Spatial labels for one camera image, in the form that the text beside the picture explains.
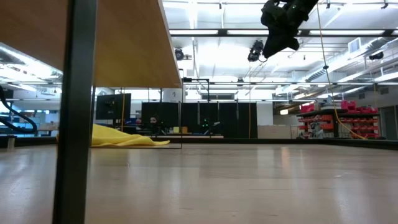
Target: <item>black curtain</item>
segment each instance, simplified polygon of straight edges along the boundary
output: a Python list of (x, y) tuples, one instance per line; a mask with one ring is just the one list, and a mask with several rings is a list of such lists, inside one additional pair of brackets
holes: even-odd
[(178, 127), (178, 103), (142, 103), (142, 122), (149, 123), (152, 116), (168, 127)]
[(189, 133), (199, 133), (198, 124), (198, 103), (183, 103), (181, 108), (181, 124), (188, 127)]
[(238, 138), (249, 137), (249, 124), (251, 124), (250, 138), (257, 138), (257, 104), (239, 103)]
[(236, 103), (220, 103), (220, 122), (223, 124), (224, 138), (238, 138)]

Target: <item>ceiling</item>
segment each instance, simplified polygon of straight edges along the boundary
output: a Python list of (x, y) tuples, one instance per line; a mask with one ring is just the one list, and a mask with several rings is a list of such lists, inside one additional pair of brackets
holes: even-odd
[[(261, 8), (266, 0), (163, 0), (164, 12), (169, 29), (266, 29), (260, 23)], [(384, 0), (330, 0), (331, 7), (326, 8), (326, 1), (319, 0), (320, 20), (322, 29), (397, 29), (398, 0), (388, 0), (388, 7), (384, 6)], [(307, 22), (301, 29), (319, 29), (317, 11), (310, 14)], [(298, 51), (285, 49), (272, 56), (266, 63), (249, 63), (247, 60), (249, 49), (256, 40), (265, 42), (266, 37), (172, 37), (172, 46), (181, 48), (186, 55), (194, 56), (190, 60), (178, 61), (178, 67), (183, 69), (184, 76), (197, 78), (210, 78), (211, 82), (236, 82), (238, 78), (244, 78), (245, 82), (303, 82), (300, 78), (316, 68), (322, 68), (324, 43), (325, 57), (332, 61), (339, 54), (348, 50), (348, 44), (355, 37), (300, 37), (301, 43)], [(369, 60), (367, 57), (356, 57), (331, 73), (333, 82), (346, 76), (362, 72), (369, 67), (377, 67), (385, 62), (398, 57), (398, 42), (383, 49), (382, 60)], [(149, 55), (155, 54), (155, 50), (148, 51)], [(124, 60), (131, 60), (122, 54), (115, 54)], [(42, 62), (18, 52), (9, 46), (0, 43), (0, 59), (13, 60), (11, 65), (1, 65), (0, 82), (54, 82), (52, 90), (60, 86), (61, 71), (49, 67)], [(29, 76), (26, 80), (16, 80), (5, 75), (15, 73), (16, 69), (26, 70)], [(393, 71), (395, 67), (385, 67), (386, 71)], [(361, 76), (361, 82), (366, 78), (380, 76), (380, 72), (365, 73)], [(326, 77), (315, 82), (326, 82)], [(257, 94), (260, 97), (268, 90), (277, 93), (285, 89), (284, 85), (234, 86), (213, 85), (211, 89), (244, 89), (244, 96)], [(205, 90), (205, 88), (190, 86), (188, 90)], [(301, 94), (311, 92), (312, 87), (291, 88), (290, 92)]]
[[(398, 1), (388, 1), (390, 5), (381, 9), (384, 1), (334, 1), (331, 7), (320, 5), (320, 19), (323, 29), (398, 29)], [(163, 0), (165, 15), (171, 29), (266, 29), (260, 23), (263, 1), (237, 0)], [(317, 11), (313, 11), (308, 22), (301, 29), (319, 29)], [(352, 37), (324, 38), (325, 57), (346, 50)], [(182, 48), (184, 54), (192, 55), (195, 46), (195, 63), (199, 77), (280, 77), (292, 71), (308, 71), (323, 64), (320, 38), (305, 37), (299, 40), (301, 48), (294, 53), (291, 49), (271, 57), (256, 72), (249, 73), (251, 67), (247, 60), (249, 49), (256, 37), (173, 37), (175, 48)], [(193, 62), (178, 62), (180, 68), (187, 69), (187, 75), (194, 75)]]

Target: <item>wooden floor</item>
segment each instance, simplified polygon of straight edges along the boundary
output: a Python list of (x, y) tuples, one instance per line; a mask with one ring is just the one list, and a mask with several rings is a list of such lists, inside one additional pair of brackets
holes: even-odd
[[(54, 147), (0, 152), (0, 223), (50, 224)], [(316, 145), (93, 149), (86, 223), (398, 220), (398, 152)]]

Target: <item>shelving unit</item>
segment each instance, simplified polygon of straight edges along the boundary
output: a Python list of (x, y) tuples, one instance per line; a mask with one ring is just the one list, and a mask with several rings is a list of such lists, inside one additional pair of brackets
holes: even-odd
[[(350, 126), (351, 130), (358, 135), (369, 138), (376, 139), (379, 135), (379, 116), (378, 113), (348, 113), (348, 110), (338, 109), (337, 114), (342, 123)], [(300, 126), (301, 130), (310, 130), (310, 124), (314, 122), (321, 123), (320, 128), (324, 131), (332, 131), (334, 138), (343, 138), (340, 135), (339, 129), (340, 124), (338, 123), (335, 110), (327, 109), (320, 111), (313, 111), (309, 113), (298, 114), (299, 122), (303, 122), (304, 125)]]

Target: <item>fluorescent light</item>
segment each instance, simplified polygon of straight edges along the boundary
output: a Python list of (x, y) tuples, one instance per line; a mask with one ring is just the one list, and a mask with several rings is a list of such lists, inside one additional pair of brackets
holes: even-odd
[(373, 85), (373, 83), (338, 83), (338, 85)]
[(390, 80), (393, 78), (398, 78), (398, 72), (390, 73), (387, 75), (382, 75), (379, 78), (375, 78), (374, 81), (375, 82), (383, 82), (383, 81)]
[(170, 30), (171, 35), (217, 35), (218, 30)]
[(314, 100), (292, 100), (293, 102), (308, 102), (308, 105), (312, 102), (314, 102)]
[(47, 82), (12, 82), (13, 84), (26, 84), (26, 85), (47, 85)]
[(363, 89), (363, 87), (353, 88), (352, 90), (348, 90), (348, 91), (346, 91), (344, 93), (353, 93), (353, 92), (361, 90), (361, 89)]
[[(333, 96), (337, 96), (340, 95), (341, 93), (333, 93)], [(329, 96), (331, 96), (331, 93), (325, 93), (322, 95), (317, 96), (317, 98), (328, 98)]]
[(19, 84), (19, 85), (8, 84), (8, 85), (12, 86), (12, 87), (23, 89), (23, 90), (37, 91), (35, 88), (33, 88), (29, 85), (24, 85), (24, 84)]
[(281, 110), (280, 115), (287, 115), (289, 114), (289, 110)]
[(266, 100), (268, 102), (289, 102), (289, 100)]
[(241, 83), (241, 82), (230, 82), (230, 83), (229, 82), (219, 82), (219, 83), (214, 83), (214, 85), (250, 85), (250, 84), (251, 83), (247, 83), (247, 82), (245, 82), (245, 83)]
[(46, 99), (23, 99), (24, 101), (45, 101)]
[(305, 93), (301, 93), (301, 94), (298, 94), (297, 96), (295, 96), (294, 98), (295, 99), (301, 99), (301, 98), (303, 98), (303, 97), (305, 97), (307, 94), (305, 94)]
[(228, 35), (268, 35), (268, 30), (227, 30)]
[(354, 75), (349, 75), (349, 76), (347, 76), (347, 77), (345, 77), (345, 78), (342, 78), (341, 80), (338, 80), (337, 82), (347, 82), (347, 81), (350, 81), (350, 80), (353, 80), (353, 79), (355, 79), (355, 78), (358, 78), (358, 77), (360, 77), (362, 74), (360, 74), (360, 73), (355, 73)]
[(260, 82), (257, 85), (290, 85), (291, 82)]
[(378, 83), (378, 85), (398, 85), (398, 83)]
[[(322, 35), (379, 35), (384, 30), (323, 30)], [(310, 35), (320, 35), (319, 30), (311, 30)]]

